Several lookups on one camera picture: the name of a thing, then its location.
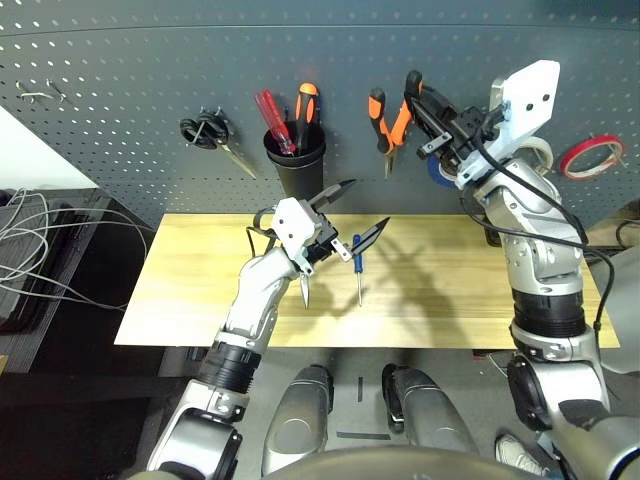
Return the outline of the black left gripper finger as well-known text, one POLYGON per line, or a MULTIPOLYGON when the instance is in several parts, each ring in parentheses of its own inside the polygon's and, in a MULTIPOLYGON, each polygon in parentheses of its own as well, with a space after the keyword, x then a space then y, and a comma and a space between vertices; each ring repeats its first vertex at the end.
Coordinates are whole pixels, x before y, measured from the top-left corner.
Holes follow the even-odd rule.
POLYGON ((390 218, 386 217, 369 228, 362 234, 356 234, 350 244, 342 242, 338 237, 334 238, 330 245, 343 261, 353 260, 362 255, 379 238, 390 218))
POLYGON ((343 180, 336 184, 333 184, 320 193, 315 195, 308 201, 312 209, 318 210, 325 205, 335 202, 338 198, 346 193, 346 191, 357 183, 356 179, 343 180))

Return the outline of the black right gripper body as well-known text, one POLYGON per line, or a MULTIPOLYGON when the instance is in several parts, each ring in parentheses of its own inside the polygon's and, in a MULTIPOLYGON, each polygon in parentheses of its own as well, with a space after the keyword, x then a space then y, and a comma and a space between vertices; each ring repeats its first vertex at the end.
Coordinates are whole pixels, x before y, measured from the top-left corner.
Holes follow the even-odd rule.
POLYGON ((491 121, 486 123, 486 117, 487 114, 477 107, 462 111, 449 107, 440 115, 440 121, 452 137, 440 150, 440 163, 444 168, 457 168, 475 150, 473 138, 476 132, 482 142, 498 138, 498 127, 491 121))

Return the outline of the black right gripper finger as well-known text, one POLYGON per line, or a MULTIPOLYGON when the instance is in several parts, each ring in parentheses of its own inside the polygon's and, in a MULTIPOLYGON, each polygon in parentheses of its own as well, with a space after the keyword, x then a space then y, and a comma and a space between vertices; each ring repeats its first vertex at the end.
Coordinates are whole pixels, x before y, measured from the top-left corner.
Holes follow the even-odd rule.
POLYGON ((427 124, 424 113, 428 113, 433 119, 436 119, 439 126, 446 131, 452 131, 452 121, 458 116, 455 106, 449 99, 431 87, 423 87, 420 93, 419 103, 422 111, 419 113, 418 125, 421 128, 433 131, 433 128, 427 124))
POLYGON ((412 118, 415 125, 426 135, 427 141, 417 148, 418 156, 433 155, 449 142, 449 132, 442 122, 431 113, 420 100, 411 100, 412 118))

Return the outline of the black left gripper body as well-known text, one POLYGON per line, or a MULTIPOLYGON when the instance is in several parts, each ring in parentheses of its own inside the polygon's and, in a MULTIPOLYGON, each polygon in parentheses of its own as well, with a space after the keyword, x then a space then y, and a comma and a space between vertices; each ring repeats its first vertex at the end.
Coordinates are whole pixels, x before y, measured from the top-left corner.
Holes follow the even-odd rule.
POLYGON ((320 220, 319 233, 306 250, 306 258, 309 263, 324 261, 335 251, 332 241, 338 237, 338 231, 324 214, 320 215, 320 220))

